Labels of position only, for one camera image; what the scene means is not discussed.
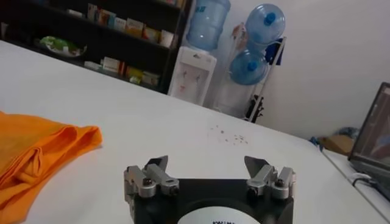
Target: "box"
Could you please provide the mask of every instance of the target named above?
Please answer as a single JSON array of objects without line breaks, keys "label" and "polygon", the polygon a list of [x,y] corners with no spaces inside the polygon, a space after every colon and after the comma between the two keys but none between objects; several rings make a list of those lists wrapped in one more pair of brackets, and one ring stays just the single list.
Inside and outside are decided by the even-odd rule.
[{"label": "box", "polygon": [[353,140],[345,135],[334,135],[326,138],[318,138],[319,143],[326,149],[348,156],[352,151]]},{"label": "box", "polygon": [[72,14],[74,16],[77,16],[77,17],[81,17],[81,18],[84,17],[83,13],[80,13],[80,12],[75,11],[75,10],[68,9],[66,12],[69,14]]},{"label": "box", "polygon": [[142,75],[142,82],[147,83],[152,86],[158,86],[158,81],[160,79],[159,75],[150,73],[150,72],[143,72]]},{"label": "box", "polygon": [[129,79],[131,83],[140,84],[142,81],[143,73],[137,68],[128,66],[126,69],[126,78]]},{"label": "box", "polygon": [[119,76],[124,75],[125,64],[123,61],[119,61],[114,58],[104,57],[103,59],[103,70],[114,72]]},{"label": "box", "polygon": [[116,17],[114,29],[124,32],[126,28],[126,20]]},{"label": "box", "polygon": [[96,5],[88,3],[88,14],[87,14],[88,20],[94,21],[94,22],[97,20],[97,17],[96,17],[97,9],[98,8]]},{"label": "box", "polygon": [[107,10],[100,10],[98,22],[100,25],[114,28],[116,14]]},{"label": "box", "polygon": [[142,31],[142,38],[149,40],[153,43],[158,43],[158,41],[160,40],[160,32],[155,29],[145,27]]},{"label": "box", "polygon": [[174,34],[168,31],[161,31],[160,45],[170,48],[172,46]]},{"label": "box", "polygon": [[144,28],[143,23],[134,19],[130,19],[130,18],[127,19],[126,32],[128,34],[131,34],[136,37],[141,37],[143,28]]}]

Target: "black shelf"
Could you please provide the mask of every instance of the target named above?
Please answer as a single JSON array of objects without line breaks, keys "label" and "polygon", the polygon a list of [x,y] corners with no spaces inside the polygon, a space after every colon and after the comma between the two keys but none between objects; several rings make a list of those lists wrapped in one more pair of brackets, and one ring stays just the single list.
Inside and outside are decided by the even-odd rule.
[{"label": "black shelf", "polygon": [[[7,23],[8,30],[11,28],[17,30],[9,35],[6,41],[14,41],[16,45],[83,68],[84,61],[99,63],[104,57],[115,58],[134,68],[159,74],[159,86],[145,84],[142,86],[161,93],[168,92],[179,50],[176,46],[181,45],[192,0],[184,1],[183,7],[159,0],[45,0],[45,2],[39,4],[36,0],[0,0],[0,22]],[[119,18],[132,18],[153,29],[171,32],[177,38],[175,46],[167,48],[66,12],[67,9],[72,9],[87,16],[88,3],[111,11]],[[87,51],[80,58],[63,58],[34,46],[34,39],[45,36],[59,37],[79,47],[87,46]]]},{"label": "black shelf", "polygon": [[157,30],[175,33],[180,8],[158,0],[51,0],[50,5],[66,11],[73,9],[87,15],[88,3],[116,14],[122,19],[135,19]]},{"label": "black shelf", "polygon": [[92,61],[111,57],[142,70],[157,74],[164,73],[166,58],[169,54],[167,47],[102,26],[86,18],[70,15],[50,6],[30,1],[17,1],[17,3],[19,4],[15,7],[19,6],[19,13],[14,12],[8,16],[11,24],[22,20],[25,26],[34,26],[40,37],[52,35],[70,40],[79,46],[87,45],[86,57]]}]

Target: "metal bracket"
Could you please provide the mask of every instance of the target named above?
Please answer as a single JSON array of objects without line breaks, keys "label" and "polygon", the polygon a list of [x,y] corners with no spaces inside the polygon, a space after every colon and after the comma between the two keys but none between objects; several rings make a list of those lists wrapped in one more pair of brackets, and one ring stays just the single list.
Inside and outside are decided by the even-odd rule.
[{"label": "metal bracket", "polygon": [[274,167],[264,165],[261,170],[252,179],[247,180],[248,194],[258,197],[264,195],[264,189],[271,181],[274,181],[277,173]]},{"label": "metal bracket", "polygon": [[284,167],[279,177],[272,183],[271,195],[275,199],[287,199],[294,196],[295,173],[292,168]]},{"label": "metal bracket", "polygon": [[178,179],[170,177],[156,164],[147,165],[145,169],[146,175],[160,185],[163,194],[175,196],[179,193]]},{"label": "metal bracket", "polygon": [[156,182],[145,176],[138,166],[129,166],[124,172],[125,194],[138,194],[143,198],[151,198],[156,194]]}]

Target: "white table surface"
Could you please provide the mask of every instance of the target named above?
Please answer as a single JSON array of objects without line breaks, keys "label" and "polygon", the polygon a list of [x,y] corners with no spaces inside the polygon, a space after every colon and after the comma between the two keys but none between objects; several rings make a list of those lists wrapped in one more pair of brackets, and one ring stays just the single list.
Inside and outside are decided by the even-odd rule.
[{"label": "white table surface", "polygon": [[167,173],[177,178],[249,178],[245,155],[279,169],[292,167],[297,173],[296,224],[386,223],[304,139],[2,41],[0,71],[0,110],[97,125],[104,138],[100,149],[49,181],[27,223],[132,223],[123,170],[162,155],[169,155]]},{"label": "white table surface", "polygon": [[[335,167],[345,176],[352,184],[350,176],[356,173],[348,162],[348,158],[344,155],[323,150],[324,155],[335,165]],[[363,182],[356,182],[356,189],[361,195],[390,223],[390,202],[382,196],[374,188],[364,184]]]}]

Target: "blue water jug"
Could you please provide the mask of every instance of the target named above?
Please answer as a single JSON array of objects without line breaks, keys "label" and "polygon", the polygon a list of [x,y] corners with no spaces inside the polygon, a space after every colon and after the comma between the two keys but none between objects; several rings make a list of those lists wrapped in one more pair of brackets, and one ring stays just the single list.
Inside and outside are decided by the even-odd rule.
[{"label": "blue water jug", "polygon": [[229,0],[197,0],[186,36],[189,44],[205,51],[216,49],[229,10]]},{"label": "blue water jug", "polygon": [[276,5],[257,6],[245,23],[248,33],[248,50],[261,52],[283,34],[285,27],[285,15]]},{"label": "blue water jug", "polygon": [[267,61],[262,54],[245,50],[230,64],[230,77],[240,85],[254,85],[265,77],[266,70]]}]

